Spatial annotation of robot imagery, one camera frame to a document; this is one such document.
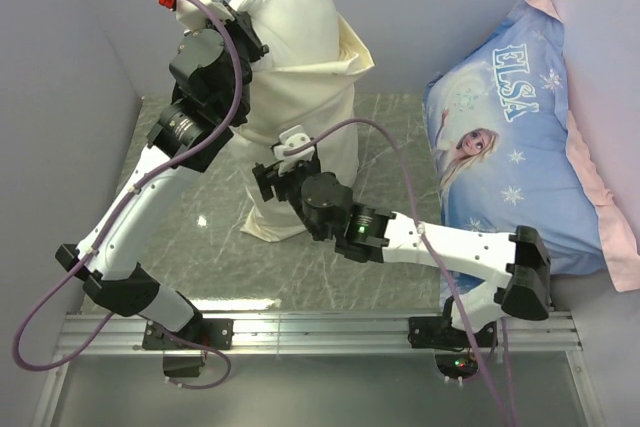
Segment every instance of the black bracket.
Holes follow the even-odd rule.
[[[409,343],[412,349],[435,349],[461,352],[471,347],[467,334],[451,326],[453,297],[449,297],[442,316],[410,317]],[[485,325],[475,334],[478,346],[490,348],[495,335],[495,323]]]
[[[229,350],[233,337],[233,320],[231,319],[202,319],[199,322],[203,337],[207,344],[216,350]],[[143,350],[185,350],[185,347],[167,338],[155,325],[147,325],[142,340]],[[204,367],[206,353],[199,355],[165,354],[162,356],[162,370],[167,377],[196,378]]]

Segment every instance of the marble floor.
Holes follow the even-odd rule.
[[[145,99],[123,168],[131,174],[148,130],[167,105]],[[419,197],[421,219],[440,219],[435,171],[422,122],[420,97],[356,96],[358,116],[375,119],[399,142]],[[406,189],[386,140],[358,127],[360,169],[354,197],[408,213]],[[250,210],[240,174],[223,150],[209,170],[176,202],[146,246],[140,262],[161,283],[192,300],[215,301],[217,309],[287,311],[331,309],[436,309],[435,268],[404,264],[358,264],[333,252],[331,243],[307,233],[266,243],[240,232]],[[83,312],[99,311],[91,300]]]

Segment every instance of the white pillow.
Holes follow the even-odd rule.
[[[331,62],[339,55],[338,12],[333,0],[231,0],[251,15],[260,40],[271,49],[254,71]]]
[[[300,124],[313,137],[353,117],[353,83],[373,60],[332,0],[231,0],[230,5],[249,12],[256,34],[270,48],[253,65],[251,111],[229,144],[253,203],[242,231],[269,242],[283,240],[305,229],[287,203],[262,201],[251,169],[275,162],[270,147],[281,132]],[[355,126],[322,141],[318,154],[323,171],[353,185]]]

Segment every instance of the blue pillow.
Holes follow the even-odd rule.
[[[489,39],[431,82],[424,119],[442,223],[480,232],[538,230],[554,274],[606,267],[598,218],[567,160],[564,28],[520,1]],[[466,292],[480,281],[456,275]]]

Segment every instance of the white robotic arm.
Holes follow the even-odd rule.
[[[336,252],[356,262],[415,263],[435,266],[421,240],[425,234],[450,271],[482,279],[484,283],[460,296],[474,333],[501,317],[544,320],[549,312],[549,256],[535,229],[515,233],[470,232],[419,223],[412,218],[353,201],[350,188],[329,172],[309,147],[300,126],[283,133],[273,147],[277,162],[256,166],[254,176],[263,196],[288,201],[315,240],[335,239]],[[449,301],[450,326],[463,331],[456,304]]]
[[[140,253],[151,233],[173,202],[204,172],[220,149],[231,139],[229,114],[236,88],[239,61],[242,95],[231,126],[246,122],[249,112],[251,63],[268,52],[260,43],[246,12],[235,12],[220,0],[195,0],[214,12],[225,25],[237,50],[231,58],[223,41],[205,12],[185,0],[159,0],[176,12],[186,27],[169,70],[176,80],[171,104],[149,132],[148,144],[126,185],[91,233],[77,245],[60,247],[56,259],[66,270],[79,264],[85,253],[93,254],[76,277],[84,281],[84,290],[98,305],[122,316],[141,315],[184,340],[203,343],[210,339],[204,332],[201,313],[181,294],[160,285],[138,264]],[[212,132],[220,134],[211,141]],[[183,155],[198,146],[194,155]],[[143,176],[180,156],[173,168],[164,170],[146,184]],[[92,247],[112,212],[125,195],[133,195],[108,230],[98,251]]]

